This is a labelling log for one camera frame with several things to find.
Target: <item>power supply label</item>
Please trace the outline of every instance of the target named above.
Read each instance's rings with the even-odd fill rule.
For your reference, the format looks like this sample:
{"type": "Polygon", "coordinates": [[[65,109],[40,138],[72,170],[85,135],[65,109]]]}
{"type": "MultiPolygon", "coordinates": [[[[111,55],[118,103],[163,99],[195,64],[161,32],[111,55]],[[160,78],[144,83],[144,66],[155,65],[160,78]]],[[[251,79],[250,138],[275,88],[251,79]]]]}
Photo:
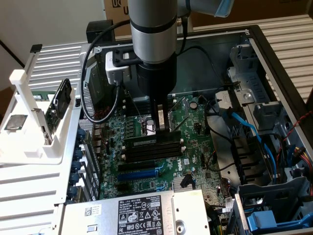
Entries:
{"type": "Polygon", "coordinates": [[[161,196],[118,202],[118,235],[163,235],[161,196]]]}

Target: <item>white 3d printed holder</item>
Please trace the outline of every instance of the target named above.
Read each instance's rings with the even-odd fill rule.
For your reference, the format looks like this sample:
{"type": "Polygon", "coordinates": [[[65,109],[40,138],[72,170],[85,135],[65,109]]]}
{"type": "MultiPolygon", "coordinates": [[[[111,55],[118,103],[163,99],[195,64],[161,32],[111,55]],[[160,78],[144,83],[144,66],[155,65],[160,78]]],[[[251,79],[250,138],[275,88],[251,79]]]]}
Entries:
{"type": "Polygon", "coordinates": [[[14,70],[10,76],[10,81],[16,86],[19,94],[15,94],[17,104],[5,121],[0,133],[0,164],[60,164],[75,100],[74,89],[70,94],[71,102],[67,111],[56,132],[52,135],[51,145],[45,145],[45,138],[39,121],[31,110],[40,108],[46,112],[50,102],[35,101],[24,70],[14,70]],[[20,130],[5,130],[5,126],[12,115],[28,115],[20,130]]]}

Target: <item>red wire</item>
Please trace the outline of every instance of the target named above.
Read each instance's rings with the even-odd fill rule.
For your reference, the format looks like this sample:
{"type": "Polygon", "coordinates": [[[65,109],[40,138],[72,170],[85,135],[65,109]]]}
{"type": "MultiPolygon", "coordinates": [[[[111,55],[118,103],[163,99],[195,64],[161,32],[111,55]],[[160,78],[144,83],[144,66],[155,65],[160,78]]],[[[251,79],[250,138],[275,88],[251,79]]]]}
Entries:
{"type": "MultiPolygon", "coordinates": [[[[307,159],[305,156],[300,155],[300,158],[306,162],[307,165],[309,165],[309,171],[310,171],[310,178],[312,178],[312,174],[313,174],[313,169],[312,169],[312,165],[309,161],[309,159],[307,159]]],[[[313,189],[312,189],[312,185],[310,185],[310,195],[313,196],[313,189]]]]}
{"type": "MultiPolygon", "coordinates": [[[[304,114],[304,115],[292,126],[292,128],[290,129],[290,131],[287,133],[286,137],[284,138],[284,141],[286,141],[286,139],[288,138],[288,136],[293,132],[293,130],[294,130],[294,128],[296,127],[296,125],[298,125],[303,119],[307,118],[310,114],[313,115],[313,111],[308,111],[306,114],[304,114]]],[[[280,152],[281,152],[281,146],[279,147],[278,154],[277,154],[277,157],[276,157],[277,165],[278,165],[278,159],[279,159],[280,152]]]]}

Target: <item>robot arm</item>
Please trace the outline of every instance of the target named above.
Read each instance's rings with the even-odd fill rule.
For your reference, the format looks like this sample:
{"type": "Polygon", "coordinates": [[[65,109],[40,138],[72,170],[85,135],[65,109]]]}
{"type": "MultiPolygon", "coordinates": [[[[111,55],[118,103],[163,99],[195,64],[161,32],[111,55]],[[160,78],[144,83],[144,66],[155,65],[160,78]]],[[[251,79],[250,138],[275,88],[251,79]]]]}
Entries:
{"type": "Polygon", "coordinates": [[[178,16],[194,11],[215,17],[227,17],[233,3],[234,0],[178,0],[178,16]]]}
{"type": "Polygon", "coordinates": [[[138,86],[150,97],[156,131],[169,131],[167,95],[176,85],[177,16],[191,10],[226,17],[234,0],[129,0],[138,86]]]}

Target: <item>blue pcie slot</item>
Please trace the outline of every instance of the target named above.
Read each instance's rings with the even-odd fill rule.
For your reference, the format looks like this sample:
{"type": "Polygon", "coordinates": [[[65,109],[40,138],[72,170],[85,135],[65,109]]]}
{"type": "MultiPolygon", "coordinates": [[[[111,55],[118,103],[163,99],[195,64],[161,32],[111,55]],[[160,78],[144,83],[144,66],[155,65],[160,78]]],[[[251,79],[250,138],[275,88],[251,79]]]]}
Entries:
{"type": "Polygon", "coordinates": [[[129,180],[138,180],[144,178],[156,178],[158,177],[158,171],[155,169],[151,170],[142,170],[138,172],[120,174],[117,176],[118,181],[129,181],[129,180]]]}

